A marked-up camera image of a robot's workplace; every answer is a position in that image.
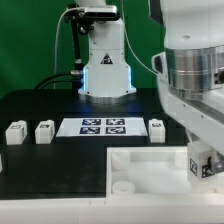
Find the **small white object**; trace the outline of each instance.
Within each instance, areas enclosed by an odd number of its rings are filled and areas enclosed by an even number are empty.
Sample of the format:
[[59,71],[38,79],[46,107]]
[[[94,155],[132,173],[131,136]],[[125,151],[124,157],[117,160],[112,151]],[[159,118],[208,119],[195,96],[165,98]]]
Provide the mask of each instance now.
[[112,167],[115,170],[126,170],[130,167],[131,158],[128,150],[112,152]]
[[27,136],[26,122],[12,122],[5,134],[7,145],[21,145]]
[[164,143],[166,130],[162,120],[149,120],[149,137],[152,143]]
[[113,184],[112,187],[113,194],[134,194],[135,193],[135,185],[128,181],[118,181]]
[[188,155],[187,150],[177,150],[175,152],[175,165],[179,169],[187,169]]
[[218,175],[208,167],[208,159],[214,155],[214,149],[202,140],[188,144],[188,181],[192,192],[214,192],[218,186]]
[[54,121],[41,121],[35,130],[36,144],[50,144],[54,134]]

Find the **green backdrop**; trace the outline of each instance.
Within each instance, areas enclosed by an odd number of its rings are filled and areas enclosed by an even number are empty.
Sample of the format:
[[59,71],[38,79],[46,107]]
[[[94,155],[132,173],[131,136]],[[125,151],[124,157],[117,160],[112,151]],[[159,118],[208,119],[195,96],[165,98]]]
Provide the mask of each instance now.
[[[120,9],[119,0],[108,0]],[[53,74],[54,44],[58,19],[65,0],[7,0],[0,3],[0,98],[18,89],[32,89]],[[163,50],[164,30],[149,19],[148,0],[124,0],[126,27],[138,57],[151,67],[151,56]],[[73,66],[72,35],[62,24],[58,71]],[[88,61],[88,39],[81,37],[82,57]],[[154,75],[142,68],[126,47],[126,61],[132,67],[137,88],[156,87]]]

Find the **white rectangular block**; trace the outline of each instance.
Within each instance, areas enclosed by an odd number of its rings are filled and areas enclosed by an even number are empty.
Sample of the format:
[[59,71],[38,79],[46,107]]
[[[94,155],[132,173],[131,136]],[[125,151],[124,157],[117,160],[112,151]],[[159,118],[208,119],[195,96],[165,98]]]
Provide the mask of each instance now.
[[149,137],[152,143],[164,143],[166,130],[162,120],[149,120]]
[[26,122],[12,122],[5,134],[7,145],[21,145],[27,136]]
[[36,144],[50,144],[54,134],[54,121],[41,121],[35,130]]

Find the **silver cylinder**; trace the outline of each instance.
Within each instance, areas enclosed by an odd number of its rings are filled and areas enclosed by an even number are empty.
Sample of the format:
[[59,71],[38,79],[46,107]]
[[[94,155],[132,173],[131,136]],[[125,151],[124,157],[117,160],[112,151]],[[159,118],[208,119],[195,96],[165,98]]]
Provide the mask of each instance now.
[[166,57],[170,86],[201,93],[220,84],[216,80],[218,73],[224,70],[224,46],[198,50],[166,49]]

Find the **printed marker sheet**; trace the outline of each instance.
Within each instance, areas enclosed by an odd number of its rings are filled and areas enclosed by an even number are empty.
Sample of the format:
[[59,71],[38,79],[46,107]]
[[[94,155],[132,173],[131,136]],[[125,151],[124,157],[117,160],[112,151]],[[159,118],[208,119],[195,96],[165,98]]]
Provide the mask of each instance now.
[[65,118],[57,137],[147,136],[143,118]]

